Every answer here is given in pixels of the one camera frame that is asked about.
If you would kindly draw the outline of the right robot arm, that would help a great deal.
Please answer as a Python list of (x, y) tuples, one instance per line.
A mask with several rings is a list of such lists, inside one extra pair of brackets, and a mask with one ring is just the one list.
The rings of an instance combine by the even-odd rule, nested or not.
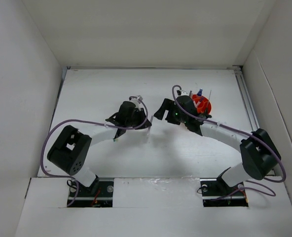
[(222, 195), (249, 179), (265, 179), (276, 165), (281, 164), (281, 156), (265, 130), (248, 133), (214, 122), (209, 114), (198, 113), (188, 95), (175, 100), (164, 99), (154, 117), (176, 125), (184, 124), (189, 131), (220, 141), (240, 153), (241, 163), (226, 169), (216, 179), (217, 191)]

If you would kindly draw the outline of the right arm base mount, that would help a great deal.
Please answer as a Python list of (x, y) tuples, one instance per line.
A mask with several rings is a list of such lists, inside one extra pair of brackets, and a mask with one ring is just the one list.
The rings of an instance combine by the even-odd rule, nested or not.
[(243, 188), (243, 182), (229, 187), (217, 178), (202, 178), (197, 193), (202, 195), (204, 207), (248, 207)]

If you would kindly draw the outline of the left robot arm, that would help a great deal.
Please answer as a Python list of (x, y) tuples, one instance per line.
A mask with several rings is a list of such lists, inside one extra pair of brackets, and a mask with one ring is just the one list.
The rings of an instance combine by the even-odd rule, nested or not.
[(88, 167), (85, 160), (90, 147), (107, 140), (114, 140), (130, 130), (151, 127), (148, 110), (140, 96), (124, 101), (119, 110), (106, 119), (105, 123), (70, 119), (58, 124), (64, 128), (51, 145), (47, 159), (68, 176), (74, 178), (88, 196), (98, 191), (99, 177)]

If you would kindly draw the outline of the white marker purple cap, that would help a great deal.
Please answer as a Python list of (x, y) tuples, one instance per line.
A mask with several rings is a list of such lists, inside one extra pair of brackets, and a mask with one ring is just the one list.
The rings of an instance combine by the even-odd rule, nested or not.
[(204, 100), (204, 97), (201, 96), (199, 99), (199, 102), (197, 103), (197, 107), (200, 107), (200, 104), (203, 102), (203, 100)]

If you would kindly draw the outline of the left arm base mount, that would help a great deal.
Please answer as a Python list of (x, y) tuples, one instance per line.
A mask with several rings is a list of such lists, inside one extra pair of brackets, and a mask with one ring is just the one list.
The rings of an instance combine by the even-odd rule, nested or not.
[(86, 187), (79, 184), (78, 193), (76, 195), (76, 183), (74, 180), (68, 180), (67, 186), (69, 187), (67, 207), (109, 208), (113, 206), (113, 178), (100, 179), (94, 193), (90, 193)]

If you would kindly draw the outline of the grey purple highlighter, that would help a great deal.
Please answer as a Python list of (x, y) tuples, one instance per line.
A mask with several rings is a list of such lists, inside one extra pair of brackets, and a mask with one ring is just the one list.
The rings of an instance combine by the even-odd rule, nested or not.
[(149, 134), (150, 134), (150, 130), (151, 130), (151, 127), (152, 127), (152, 122), (153, 122), (153, 115), (151, 116), (151, 118), (150, 118), (150, 123), (151, 123), (151, 125), (148, 127), (148, 129), (147, 129), (147, 137), (149, 136)]

